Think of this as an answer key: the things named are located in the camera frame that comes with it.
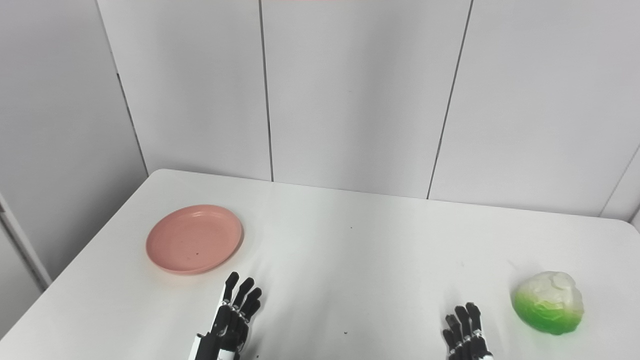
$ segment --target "white table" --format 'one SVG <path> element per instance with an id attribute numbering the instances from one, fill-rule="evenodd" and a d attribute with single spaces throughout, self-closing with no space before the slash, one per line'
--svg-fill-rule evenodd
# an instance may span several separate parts
<path id="1" fill-rule="evenodd" d="M 238 215 L 220 267 L 179 276 L 145 254 L 151 227 L 193 204 Z M 640 235 L 617 220 L 159 170 L 0 341 L 0 359 L 185 359 L 236 270 L 264 289 L 243 359 L 445 359 L 442 318 L 474 301 L 497 359 L 632 359 L 640 334 Z M 571 274 L 586 314 L 537 332 L 509 292 Z"/>

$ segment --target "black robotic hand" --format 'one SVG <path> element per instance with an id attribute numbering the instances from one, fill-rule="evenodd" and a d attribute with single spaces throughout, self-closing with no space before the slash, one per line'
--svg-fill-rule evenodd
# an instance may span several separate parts
<path id="1" fill-rule="evenodd" d="M 456 306 L 455 311 L 458 317 L 447 315 L 445 320 L 450 329 L 442 331 L 449 346 L 449 360 L 492 360 L 480 324 L 480 309 L 473 302 L 467 302 L 466 307 Z"/>
<path id="2" fill-rule="evenodd" d="M 237 272 L 229 275 L 211 331 L 206 335 L 198 334 L 189 360 L 238 360 L 240 358 L 240 351 L 249 334 L 251 317 L 260 308 L 258 298 L 262 295 L 262 290 L 260 288 L 251 290 L 254 280 L 249 277 L 240 284 L 232 302 L 233 290 L 239 278 Z"/>

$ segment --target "plate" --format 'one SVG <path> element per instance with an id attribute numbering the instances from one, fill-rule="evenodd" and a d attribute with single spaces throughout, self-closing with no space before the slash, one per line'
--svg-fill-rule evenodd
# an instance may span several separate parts
<path id="1" fill-rule="evenodd" d="M 228 209 L 194 205 L 160 220 L 147 237 L 147 255 L 175 274 L 199 274 L 227 260 L 240 245 L 242 224 Z"/>

